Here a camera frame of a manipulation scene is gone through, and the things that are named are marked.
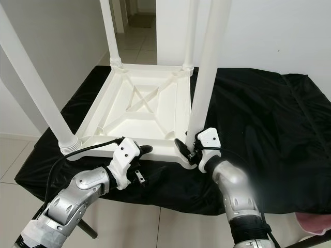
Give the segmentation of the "black metal stand leg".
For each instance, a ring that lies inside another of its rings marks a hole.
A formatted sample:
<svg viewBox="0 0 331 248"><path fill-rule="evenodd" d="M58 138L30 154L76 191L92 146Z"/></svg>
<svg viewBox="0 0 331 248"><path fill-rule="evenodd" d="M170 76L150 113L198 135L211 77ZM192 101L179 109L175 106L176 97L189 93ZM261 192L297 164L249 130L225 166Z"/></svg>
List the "black metal stand leg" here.
<svg viewBox="0 0 331 248"><path fill-rule="evenodd" d="M81 219L77 226L83 230L88 236L90 236L90 238L92 239L96 239L98 237L98 233L92 228L90 227L90 225L85 222L85 220Z"/></svg>

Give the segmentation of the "black table cloth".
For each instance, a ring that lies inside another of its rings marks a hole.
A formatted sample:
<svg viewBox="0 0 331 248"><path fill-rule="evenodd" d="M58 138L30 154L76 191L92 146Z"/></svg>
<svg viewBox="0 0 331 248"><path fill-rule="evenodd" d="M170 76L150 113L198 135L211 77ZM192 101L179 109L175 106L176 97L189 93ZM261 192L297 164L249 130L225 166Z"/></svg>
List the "black table cloth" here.
<svg viewBox="0 0 331 248"><path fill-rule="evenodd" d="M266 213L331 214L331 101L305 74L219 68L206 116L227 159L249 176ZM140 161L145 187L130 184L107 200L220 215L209 175L177 163Z"/></svg>

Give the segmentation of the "pink seat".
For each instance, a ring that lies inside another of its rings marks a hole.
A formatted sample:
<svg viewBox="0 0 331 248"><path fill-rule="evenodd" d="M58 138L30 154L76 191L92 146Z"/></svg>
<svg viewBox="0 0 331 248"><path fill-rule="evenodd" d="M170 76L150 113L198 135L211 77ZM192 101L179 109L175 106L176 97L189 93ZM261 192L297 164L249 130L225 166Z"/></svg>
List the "pink seat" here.
<svg viewBox="0 0 331 248"><path fill-rule="evenodd" d="M295 213L301 229L312 235L321 236L331 230L331 214Z"/></svg>

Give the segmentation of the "black metal bar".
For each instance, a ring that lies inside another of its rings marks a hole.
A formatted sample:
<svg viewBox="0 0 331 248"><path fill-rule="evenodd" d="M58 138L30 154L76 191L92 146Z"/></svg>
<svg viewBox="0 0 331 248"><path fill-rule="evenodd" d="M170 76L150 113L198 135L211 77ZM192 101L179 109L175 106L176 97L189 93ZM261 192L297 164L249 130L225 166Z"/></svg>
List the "black metal bar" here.
<svg viewBox="0 0 331 248"><path fill-rule="evenodd" d="M311 245L309 248L331 248L331 236L305 236L297 245Z"/></svg>

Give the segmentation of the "beige door frame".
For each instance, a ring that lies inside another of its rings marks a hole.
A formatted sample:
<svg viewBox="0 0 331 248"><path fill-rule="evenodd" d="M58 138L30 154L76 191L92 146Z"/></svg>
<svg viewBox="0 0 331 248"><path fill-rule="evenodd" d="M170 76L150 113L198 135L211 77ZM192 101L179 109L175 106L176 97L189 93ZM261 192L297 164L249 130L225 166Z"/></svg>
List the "beige door frame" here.
<svg viewBox="0 0 331 248"><path fill-rule="evenodd" d="M130 17L130 7L128 5L128 0L119 0L119 8L121 10L123 33L125 33L129 27Z"/></svg>

